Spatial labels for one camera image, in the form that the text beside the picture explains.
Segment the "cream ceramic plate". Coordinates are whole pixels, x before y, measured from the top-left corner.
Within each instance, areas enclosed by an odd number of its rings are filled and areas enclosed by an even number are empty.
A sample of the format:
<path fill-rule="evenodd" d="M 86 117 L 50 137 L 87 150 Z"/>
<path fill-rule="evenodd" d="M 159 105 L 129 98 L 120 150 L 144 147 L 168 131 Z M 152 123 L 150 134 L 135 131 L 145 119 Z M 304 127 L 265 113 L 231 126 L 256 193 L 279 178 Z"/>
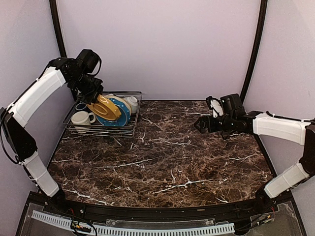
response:
<path fill-rule="evenodd" d="M 104 97 L 105 97 L 105 98 L 114 98 L 114 99 L 116 99 L 116 100 L 118 100 L 118 101 L 124 103 L 125 106 L 126 106 L 126 107 L 128 108 L 128 110 L 129 110 L 129 114 L 130 114 L 130 115 L 132 114 L 131 106 L 130 106 L 124 99 L 122 99 L 122 98 L 120 98 L 120 97 L 118 97 L 118 96 L 115 96 L 115 95 L 113 95 L 113 94 L 108 94 L 108 95 L 105 95 Z"/>

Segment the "yellow polka dot plate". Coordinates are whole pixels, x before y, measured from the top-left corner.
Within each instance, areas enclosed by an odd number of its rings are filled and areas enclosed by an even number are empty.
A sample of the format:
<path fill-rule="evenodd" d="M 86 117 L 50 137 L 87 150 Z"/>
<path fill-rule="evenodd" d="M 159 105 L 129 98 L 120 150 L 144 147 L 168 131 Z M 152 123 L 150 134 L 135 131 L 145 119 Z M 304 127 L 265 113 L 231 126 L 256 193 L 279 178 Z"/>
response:
<path fill-rule="evenodd" d="M 115 121 L 122 115 L 120 109 L 108 98 L 100 95 L 96 103 L 88 104 L 87 107 L 97 116 Z"/>

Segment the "blue polka dot plate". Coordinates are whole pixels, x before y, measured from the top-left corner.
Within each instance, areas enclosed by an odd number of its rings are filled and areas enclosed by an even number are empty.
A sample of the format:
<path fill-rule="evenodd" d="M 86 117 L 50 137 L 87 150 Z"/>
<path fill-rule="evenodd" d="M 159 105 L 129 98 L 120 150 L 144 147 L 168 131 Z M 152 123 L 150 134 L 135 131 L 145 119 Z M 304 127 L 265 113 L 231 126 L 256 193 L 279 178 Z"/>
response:
<path fill-rule="evenodd" d="M 104 126 L 123 127 L 130 121 L 130 105 L 117 96 L 102 97 L 95 108 L 96 119 Z"/>

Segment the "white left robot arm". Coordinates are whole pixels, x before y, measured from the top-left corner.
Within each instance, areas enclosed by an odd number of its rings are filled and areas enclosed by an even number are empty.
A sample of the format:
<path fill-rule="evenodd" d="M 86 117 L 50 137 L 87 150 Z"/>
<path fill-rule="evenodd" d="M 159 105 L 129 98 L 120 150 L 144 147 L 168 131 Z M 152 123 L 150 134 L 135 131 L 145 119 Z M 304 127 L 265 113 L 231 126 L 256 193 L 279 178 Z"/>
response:
<path fill-rule="evenodd" d="M 0 136 L 6 138 L 15 156 L 9 160 L 24 167 L 31 181 L 50 200 L 58 214 L 69 211 L 69 202 L 43 164 L 35 139 L 26 130 L 30 119 L 58 89 L 67 85 L 78 100 L 92 104 L 103 92 L 102 80 L 93 71 L 101 68 L 101 58 L 91 50 L 83 50 L 76 58 L 53 59 L 33 83 L 6 108 L 0 110 Z"/>

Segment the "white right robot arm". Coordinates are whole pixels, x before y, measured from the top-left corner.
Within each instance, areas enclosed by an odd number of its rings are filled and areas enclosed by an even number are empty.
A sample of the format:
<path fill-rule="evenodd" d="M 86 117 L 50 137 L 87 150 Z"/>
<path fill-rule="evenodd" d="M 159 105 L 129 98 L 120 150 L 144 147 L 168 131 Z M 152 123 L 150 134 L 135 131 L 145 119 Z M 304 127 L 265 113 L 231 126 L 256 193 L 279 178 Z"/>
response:
<path fill-rule="evenodd" d="M 194 123 L 200 133 L 237 132 L 262 139 L 275 165 L 277 176 L 257 192 L 251 203 L 262 213 L 281 193 L 306 182 L 315 175 L 315 122 L 251 111 L 242 115 L 205 115 Z"/>

